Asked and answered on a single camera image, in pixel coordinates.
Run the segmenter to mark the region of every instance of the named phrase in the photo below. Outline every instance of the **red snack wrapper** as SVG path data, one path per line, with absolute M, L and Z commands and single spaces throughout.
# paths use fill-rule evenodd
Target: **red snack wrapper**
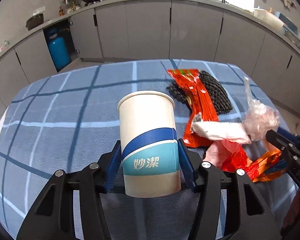
M 178 86 L 185 92 L 189 106 L 192 109 L 189 122 L 183 136 L 185 145 L 192 148 L 208 146 L 212 141 L 200 137 L 191 131 L 192 122 L 215 121 L 218 122 L 218 115 L 214 109 L 211 98 L 199 78 L 197 69 L 168 70 L 168 74 L 177 82 Z
M 243 169 L 253 182 L 270 181 L 284 173 L 284 171 L 280 171 L 265 175 L 265 171 L 275 166 L 280 160 L 281 151 L 278 149 L 268 151 L 252 162 L 240 144 L 226 140 L 223 140 L 222 144 L 224 150 L 230 152 L 222 164 L 221 169 L 223 171 L 234 172 L 236 169 Z

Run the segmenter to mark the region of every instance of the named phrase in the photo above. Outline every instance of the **blue checkered tablecloth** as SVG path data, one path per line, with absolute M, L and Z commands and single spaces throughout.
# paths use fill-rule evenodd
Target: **blue checkered tablecloth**
M 244 92 L 245 73 L 234 65 L 193 60 L 146 60 L 93 66 L 39 80 L 23 88 L 6 112 L 0 133 L 0 222 L 16 238 L 32 203 L 58 169 L 79 171 L 112 150 L 120 138 L 117 105 L 138 90 L 167 93 L 172 80 L 167 69 L 206 70 L 226 89 L 233 110 L 219 115 L 221 122 L 241 122 L 248 109 Z M 274 107 L 260 88 L 250 81 L 252 94 Z M 188 107 L 175 100 L 178 138 L 190 116 Z M 281 118 L 281 127 L 288 129 Z M 261 142 L 245 145 L 255 160 L 266 150 Z M 202 149 L 195 149 L 203 154 Z M 115 186 L 122 186 L 120 169 Z M 287 175 L 258 183 L 278 226 L 296 193 Z M 222 192 L 217 238 L 223 235 L 226 192 Z M 102 195 L 108 228 L 116 239 L 187 239 L 199 196 L 189 189 L 166 197 L 138 199 L 119 193 Z M 83 239 L 79 193 L 74 192 L 77 238 Z

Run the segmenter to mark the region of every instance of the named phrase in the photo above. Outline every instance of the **white paper cup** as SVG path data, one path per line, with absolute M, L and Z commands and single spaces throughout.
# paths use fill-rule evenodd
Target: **white paper cup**
M 126 194 L 161 197 L 181 189 L 174 102 L 157 91 L 137 91 L 118 104 Z

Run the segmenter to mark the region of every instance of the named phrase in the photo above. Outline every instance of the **black scrubber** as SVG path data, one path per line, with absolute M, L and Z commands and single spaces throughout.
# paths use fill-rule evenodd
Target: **black scrubber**
M 199 72 L 199 78 L 207 89 L 217 114 L 229 113 L 233 107 L 226 90 L 220 82 L 204 70 Z M 186 95 L 177 83 L 171 83 L 171 85 L 167 87 L 167 90 L 173 98 L 183 104 L 187 104 Z

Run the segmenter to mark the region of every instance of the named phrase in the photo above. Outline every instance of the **floor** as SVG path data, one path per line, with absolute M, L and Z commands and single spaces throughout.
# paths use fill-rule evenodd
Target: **floor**
M 95 66 L 95 65 L 100 65 L 103 64 L 101 62 L 82 62 L 79 58 L 71 62 L 68 66 L 66 66 L 63 70 L 60 71 L 62 72 L 67 72 L 70 70 L 74 69 L 79 69 L 79 68 L 84 68 L 84 67 L 90 67 L 90 66 Z M 296 117 L 292 113 L 288 112 L 287 110 L 281 108 L 280 106 L 276 106 L 278 111 L 280 112 L 281 116 L 283 119 L 286 121 L 290 133 L 294 134 L 296 132 L 296 127 L 300 123 L 300 118 Z
M 279 113 L 281 114 L 282 118 L 286 121 L 290 133 L 294 134 L 296 132 L 296 127 L 300 123 L 300 118 L 296 117 L 295 115 L 291 114 L 287 110 L 281 108 L 280 106 L 275 106 Z

